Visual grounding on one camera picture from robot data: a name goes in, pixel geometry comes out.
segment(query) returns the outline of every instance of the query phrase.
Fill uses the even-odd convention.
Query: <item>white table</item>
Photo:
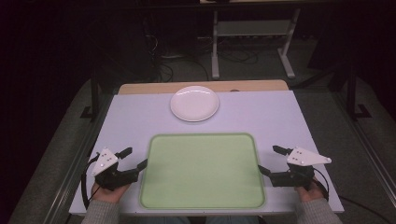
[[[217,95],[219,110],[212,118],[201,122],[187,122],[173,115],[169,105],[173,93],[116,95],[92,155],[100,152],[103,147],[108,147],[113,152],[133,147],[132,155],[120,161],[119,165],[120,171],[129,170],[147,157],[150,139],[162,133],[249,133],[254,137],[260,164],[272,172],[284,172],[289,169],[286,157],[275,153],[273,145],[289,148],[298,146],[318,152],[292,91],[232,91],[217,92]],[[329,204],[332,210],[343,212],[344,208],[325,167],[316,165],[315,168],[329,181]],[[270,179],[263,176],[266,202],[258,209],[148,210],[139,203],[143,174],[144,172],[140,174],[139,180],[132,184],[120,202],[121,212],[125,215],[273,215],[293,212],[294,205],[298,202],[293,188],[274,188]],[[93,180],[93,177],[88,177],[88,188]],[[70,213],[83,215],[85,212],[79,187]]]

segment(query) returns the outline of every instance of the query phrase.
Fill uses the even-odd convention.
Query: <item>green tray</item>
[[[151,139],[140,202],[147,209],[251,209],[264,204],[253,137],[161,134]]]

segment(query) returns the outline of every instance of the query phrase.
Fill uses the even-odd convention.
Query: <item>floor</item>
[[[194,49],[196,54],[189,56],[185,52],[163,49],[162,80],[211,80],[210,38],[198,42]],[[220,80],[284,79],[292,87],[320,73],[307,68],[316,40],[295,40],[288,55],[296,78],[286,78],[276,52],[282,42],[281,38],[223,39],[219,46]],[[327,89],[331,78],[332,75],[328,75],[307,88],[294,90],[294,93],[319,152],[332,158],[333,163],[326,166],[332,182],[339,195],[373,209],[390,223],[396,223],[396,203],[389,197],[392,195],[389,189],[394,188],[394,184],[381,177],[386,175],[390,180],[396,179],[392,164],[396,158],[396,123],[375,99],[370,86],[360,79],[357,105],[364,105],[371,117],[351,120],[345,111],[345,89],[340,92]],[[67,210],[83,166],[71,167],[71,164],[76,165],[76,153],[91,147],[100,130],[100,119],[90,122],[80,118],[85,106],[91,104],[90,96],[90,82],[87,82],[69,106],[10,223],[80,223],[82,220],[82,217],[69,216]],[[101,94],[103,110],[110,101],[111,95]],[[376,161],[373,160],[375,156],[381,161],[379,168],[372,162]],[[338,216],[344,223],[386,223],[355,203],[342,202],[346,211]],[[265,220],[267,223],[294,223],[295,216],[282,214],[265,217]],[[136,217],[121,216],[120,223],[136,221]]]

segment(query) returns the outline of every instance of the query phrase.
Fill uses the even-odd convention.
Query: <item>dark background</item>
[[[158,72],[143,30],[181,49],[183,43],[190,46],[196,36],[211,32],[207,12],[156,12],[152,20],[142,21],[129,12],[103,16],[75,10],[95,4],[0,3],[2,223],[8,221],[67,107],[93,68],[104,91],[125,82],[150,82]],[[294,38],[318,39],[311,67],[326,69],[340,60],[356,66],[396,119],[394,11],[392,5],[382,3],[304,7]],[[249,19],[249,15],[238,16]],[[114,81],[101,81],[103,76]]]

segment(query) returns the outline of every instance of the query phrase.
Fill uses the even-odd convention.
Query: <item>table surface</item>
[[[279,85],[279,91],[274,88],[275,84]],[[217,93],[219,110],[212,118],[187,122],[172,114],[169,103],[173,92],[185,85],[206,85]],[[114,153],[133,147],[133,154],[120,161],[119,165],[120,171],[129,170],[147,157],[153,136],[175,133],[248,133],[254,138],[259,164],[272,172],[289,169],[286,157],[272,150],[274,145],[289,148],[298,146],[318,152],[293,92],[288,91],[287,85],[281,80],[260,80],[125,85],[113,99],[92,154],[100,152],[103,147],[108,147]],[[324,165],[316,165],[315,168],[329,181],[329,204],[332,210],[343,212],[344,208]],[[269,178],[263,176],[266,202],[256,209],[146,209],[139,202],[143,176],[144,172],[121,199],[121,212],[125,215],[272,215],[294,212],[298,202],[293,188],[274,188]],[[91,186],[93,181],[94,178],[89,177],[87,186]],[[80,188],[69,212],[81,215],[86,212]]]

